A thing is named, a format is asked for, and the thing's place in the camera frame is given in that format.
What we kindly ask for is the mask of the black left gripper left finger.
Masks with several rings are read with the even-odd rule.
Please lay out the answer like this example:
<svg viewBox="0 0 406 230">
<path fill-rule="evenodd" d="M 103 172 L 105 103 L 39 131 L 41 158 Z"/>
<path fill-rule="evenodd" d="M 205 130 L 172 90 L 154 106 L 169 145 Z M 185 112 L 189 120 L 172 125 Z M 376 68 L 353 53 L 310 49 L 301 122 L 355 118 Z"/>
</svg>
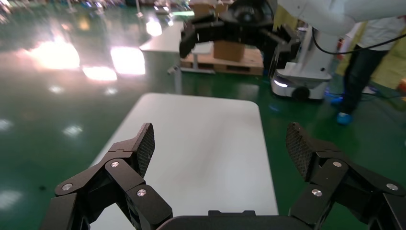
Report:
<svg viewBox="0 0 406 230">
<path fill-rule="evenodd" d="M 137 230 L 158 229 L 173 211 L 144 179 L 154 150 L 153 125 L 144 123 L 134 138 L 114 143 L 97 164 L 55 188 L 40 228 L 88 230 L 116 204 Z"/>
</svg>

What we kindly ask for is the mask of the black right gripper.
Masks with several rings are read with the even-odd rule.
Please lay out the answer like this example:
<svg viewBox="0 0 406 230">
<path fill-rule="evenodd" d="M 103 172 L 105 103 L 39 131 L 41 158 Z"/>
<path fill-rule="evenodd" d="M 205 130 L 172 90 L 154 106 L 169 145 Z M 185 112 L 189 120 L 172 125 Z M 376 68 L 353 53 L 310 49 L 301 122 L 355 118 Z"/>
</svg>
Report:
<svg viewBox="0 0 406 230">
<path fill-rule="evenodd" d="M 263 52 L 296 53 L 300 39 L 289 25 L 273 30 L 276 0 L 236 0 L 222 13 L 222 20 L 200 18 L 183 24 L 179 44 L 180 58 L 187 57 L 196 44 L 212 41 L 252 42 L 260 40 Z"/>
</svg>

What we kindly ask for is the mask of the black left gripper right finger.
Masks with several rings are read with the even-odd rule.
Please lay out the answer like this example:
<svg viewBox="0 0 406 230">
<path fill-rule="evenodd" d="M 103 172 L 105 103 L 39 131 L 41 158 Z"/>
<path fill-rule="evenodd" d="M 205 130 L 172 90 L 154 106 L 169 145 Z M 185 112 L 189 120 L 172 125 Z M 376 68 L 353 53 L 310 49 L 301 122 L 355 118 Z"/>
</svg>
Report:
<svg viewBox="0 0 406 230">
<path fill-rule="evenodd" d="M 399 183 L 352 162 L 334 143 L 309 136 L 290 123 L 286 148 L 307 187 L 289 215 L 318 230 L 334 204 L 346 207 L 370 230 L 406 227 L 406 190 Z"/>
</svg>

